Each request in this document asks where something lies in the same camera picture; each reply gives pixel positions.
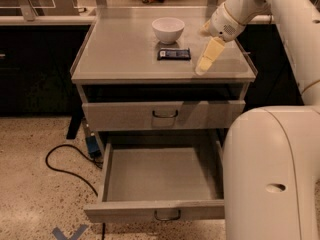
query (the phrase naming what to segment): blue tape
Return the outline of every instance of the blue tape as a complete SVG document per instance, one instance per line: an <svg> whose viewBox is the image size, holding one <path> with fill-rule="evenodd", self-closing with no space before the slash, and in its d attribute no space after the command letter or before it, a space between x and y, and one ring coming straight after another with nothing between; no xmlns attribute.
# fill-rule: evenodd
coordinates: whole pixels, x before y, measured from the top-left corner
<svg viewBox="0 0 320 240"><path fill-rule="evenodd" d="M87 228L88 225L81 225L80 228L73 234L73 236L69 240L78 240ZM66 238L66 236L58 227L53 229L52 234L55 236L57 240L68 240L68 238Z"/></svg>

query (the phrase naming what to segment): drawer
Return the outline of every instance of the drawer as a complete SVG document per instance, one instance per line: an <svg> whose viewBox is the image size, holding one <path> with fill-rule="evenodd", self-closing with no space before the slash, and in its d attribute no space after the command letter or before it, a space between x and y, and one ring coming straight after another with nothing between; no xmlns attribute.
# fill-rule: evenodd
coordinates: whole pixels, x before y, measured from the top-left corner
<svg viewBox="0 0 320 240"><path fill-rule="evenodd" d="M93 131L229 128L244 101L84 103Z"/></svg>
<svg viewBox="0 0 320 240"><path fill-rule="evenodd" d="M213 130L118 132L105 150L93 223L224 218Z"/></svg>

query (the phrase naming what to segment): black cabinet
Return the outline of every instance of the black cabinet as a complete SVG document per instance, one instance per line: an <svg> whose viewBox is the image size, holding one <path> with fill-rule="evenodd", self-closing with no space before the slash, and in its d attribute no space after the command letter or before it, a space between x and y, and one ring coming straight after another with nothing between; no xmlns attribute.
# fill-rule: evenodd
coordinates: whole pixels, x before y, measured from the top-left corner
<svg viewBox="0 0 320 240"><path fill-rule="evenodd" d="M0 115L71 115L69 71L89 27L0 27Z"/></svg>
<svg viewBox="0 0 320 240"><path fill-rule="evenodd" d="M276 25L248 25L238 37L258 70L246 94L245 110L263 106L303 105Z"/></svg>

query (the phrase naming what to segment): black power cable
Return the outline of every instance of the black power cable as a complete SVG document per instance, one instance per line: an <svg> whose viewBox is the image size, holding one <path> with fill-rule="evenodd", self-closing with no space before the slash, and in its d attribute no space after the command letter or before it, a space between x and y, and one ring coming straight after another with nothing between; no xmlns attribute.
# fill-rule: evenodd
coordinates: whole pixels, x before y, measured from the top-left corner
<svg viewBox="0 0 320 240"><path fill-rule="evenodd" d="M99 169L101 169L101 162L97 162L95 159L91 160L90 158L88 158L80 149L78 149L76 146L73 146L71 144L61 144L61 145L58 145L56 147L54 147L53 149L51 149L47 156L46 156L46 165L53 171L56 171L56 172L62 172L62 173L66 173L66 174L69 174L69 175L72 175L72 176L75 176L77 178L79 178L80 180L82 180L83 182L85 182L91 189L92 191L94 192L94 194L96 196L98 196L98 192L97 190L95 190L95 188L90 184L89 181L87 181L85 178L81 177L80 175L76 174L76 173L73 173L73 172L69 172L69 171L66 171L66 170L61 170L61 169L57 169L57 168L54 168L52 167L50 164L49 164L49 156L55 151L57 150L58 148L61 148L61 147L69 147L69 148L73 148L75 150L77 150L79 152L80 155L82 155L85 159L87 159L89 162L93 163L96 167L98 167ZM101 234L101 239L104 240L104 235L105 235L105 223L102 223L102 234Z"/></svg>

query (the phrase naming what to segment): open drawer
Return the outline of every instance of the open drawer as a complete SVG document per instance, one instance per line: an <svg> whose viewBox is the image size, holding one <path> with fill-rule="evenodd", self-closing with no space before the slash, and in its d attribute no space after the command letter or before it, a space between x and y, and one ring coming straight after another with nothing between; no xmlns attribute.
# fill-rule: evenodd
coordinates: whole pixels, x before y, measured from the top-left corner
<svg viewBox="0 0 320 240"><path fill-rule="evenodd" d="M92 222L224 218L214 130L116 132L106 143Z"/></svg>

